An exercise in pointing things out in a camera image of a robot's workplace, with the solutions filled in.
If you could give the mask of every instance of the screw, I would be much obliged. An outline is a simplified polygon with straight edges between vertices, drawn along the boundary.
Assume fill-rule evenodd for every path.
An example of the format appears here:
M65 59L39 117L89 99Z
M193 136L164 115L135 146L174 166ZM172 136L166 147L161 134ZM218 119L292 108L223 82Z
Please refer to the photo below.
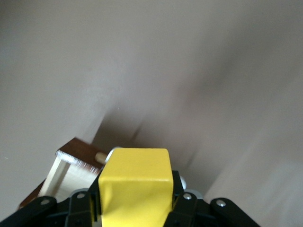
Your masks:
M85 196L84 193L79 193L79 194L77 195L77 199L82 199L84 196Z
M186 200L190 200L191 199L191 195L189 193L185 193L183 195L183 198L186 199Z
M216 203L219 207L225 207L226 206L226 203L223 200L217 200Z
M48 204L48 203L49 203L49 200L42 200L40 204L41 204L41 205L46 205L46 204Z

